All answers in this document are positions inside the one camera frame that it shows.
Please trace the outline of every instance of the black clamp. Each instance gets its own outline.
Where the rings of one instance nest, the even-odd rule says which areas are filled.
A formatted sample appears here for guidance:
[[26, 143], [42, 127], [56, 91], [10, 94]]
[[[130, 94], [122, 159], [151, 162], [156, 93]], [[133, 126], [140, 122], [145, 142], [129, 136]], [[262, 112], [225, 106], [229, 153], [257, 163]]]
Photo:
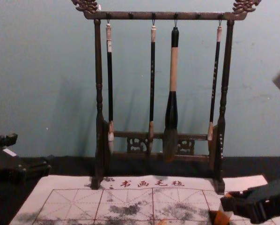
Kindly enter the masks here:
[[17, 141], [18, 135], [13, 133], [7, 136], [0, 135], [0, 146], [11, 146], [14, 145]]
[[249, 188], [241, 192], [229, 192], [232, 197], [221, 198], [224, 211], [249, 218], [252, 224], [261, 224], [273, 217], [280, 217], [280, 180]]

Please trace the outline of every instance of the carved dragon finial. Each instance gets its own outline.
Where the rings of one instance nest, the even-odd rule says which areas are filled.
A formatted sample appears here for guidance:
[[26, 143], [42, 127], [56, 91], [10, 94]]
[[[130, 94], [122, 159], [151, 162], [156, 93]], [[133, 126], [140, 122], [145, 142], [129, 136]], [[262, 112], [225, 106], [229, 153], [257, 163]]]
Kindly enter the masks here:
[[241, 13], [250, 13], [255, 11], [256, 9], [253, 6], [257, 6], [260, 4], [261, 0], [235, 0], [234, 3], [234, 14], [239, 15]]
[[97, 2], [96, 0], [71, 0], [73, 4], [79, 5], [76, 9], [80, 12], [89, 12], [91, 14], [96, 13], [97, 11]]

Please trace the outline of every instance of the wooden brush stand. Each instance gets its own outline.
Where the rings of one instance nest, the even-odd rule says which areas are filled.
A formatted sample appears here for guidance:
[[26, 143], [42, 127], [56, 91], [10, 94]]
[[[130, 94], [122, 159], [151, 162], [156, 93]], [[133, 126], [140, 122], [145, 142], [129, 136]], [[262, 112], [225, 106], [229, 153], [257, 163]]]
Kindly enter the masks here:
[[[244, 20], [249, 12], [255, 10], [261, 0], [235, 0], [233, 12], [102, 12], [97, 11], [95, 0], [72, 0], [76, 9], [83, 12], [86, 19], [93, 20], [95, 26], [95, 59], [96, 59], [96, 154], [95, 175], [92, 179], [91, 188], [98, 189], [103, 177], [107, 175], [111, 157], [117, 158], [162, 158], [162, 153], [150, 153], [144, 151], [141, 146], [148, 149], [149, 141], [162, 139], [163, 133], [154, 133], [149, 138], [148, 132], [125, 132], [114, 131], [114, 137], [127, 139], [127, 152], [113, 152], [108, 146], [109, 124], [103, 118], [102, 96], [102, 52], [101, 52], [101, 20], [219, 20], [227, 21], [227, 36], [224, 53], [223, 74], [221, 82], [220, 115], [217, 125], [211, 127], [208, 134], [178, 134], [178, 150], [175, 160], [202, 161], [209, 163], [213, 172], [214, 188], [218, 194], [224, 194], [225, 184], [222, 178], [223, 144], [225, 132], [225, 110], [227, 104], [228, 79], [231, 63], [231, 50], [233, 28], [235, 21]], [[208, 155], [194, 155], [195, 140], [208, 141]]]

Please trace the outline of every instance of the carved wooden panel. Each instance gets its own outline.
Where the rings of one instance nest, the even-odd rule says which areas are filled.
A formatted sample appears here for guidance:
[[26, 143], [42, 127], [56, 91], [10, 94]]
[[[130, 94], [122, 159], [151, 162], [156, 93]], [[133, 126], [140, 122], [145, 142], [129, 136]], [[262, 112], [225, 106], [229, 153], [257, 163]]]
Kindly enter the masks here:
[[193, 139], [190, 140], [179, 140], [177, 145], [176, 155], [194, 155], [194, 144], [195, 141]]
[[96, 13], [97, 2], [96, 0], [71, 0], [78, 11]]
[[234, 14], [253, 12], [256, 10], [253, 6], [258, 6], [260, 2], [261, 0], [236, 0], [233, 7]]
[[145, 153], [147, 149], [147, 139], [127, 138], [127, 153]]

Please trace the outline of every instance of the teal wall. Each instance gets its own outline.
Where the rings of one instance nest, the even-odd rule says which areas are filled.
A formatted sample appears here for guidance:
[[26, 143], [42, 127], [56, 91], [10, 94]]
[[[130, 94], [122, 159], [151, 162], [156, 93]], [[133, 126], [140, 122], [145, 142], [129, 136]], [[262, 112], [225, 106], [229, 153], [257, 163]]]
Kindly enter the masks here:
[[[233, 0], [100, 0], [102, 10], [231, 11]], [[105, 21], [103, 113], [108, 119]], [[151, 21], [111, 21], [114, 124], [147, 131]], [[156, 21], [155, 130], [164, 130], [173, 21]], [[216, 21], [178, 21], [178, 131], [206, 133]], [[226, 24], [220, 55], [221, 80]], [[0, 1], [0, 133], [16, 132], [20, 156], [93, 156], [96, 146], [94, 26], [71, 0]], [[226, 110], [225, 156], [280, 156], [280, 0], [236, 22]], [[215, 121], [219, 116], [217, 85]], [[116, 139], [117, 150], [125, 140]], [[154, 151], [162, 149], [156, 141]], [[207, 153], [196, 142], [197, 153]]]

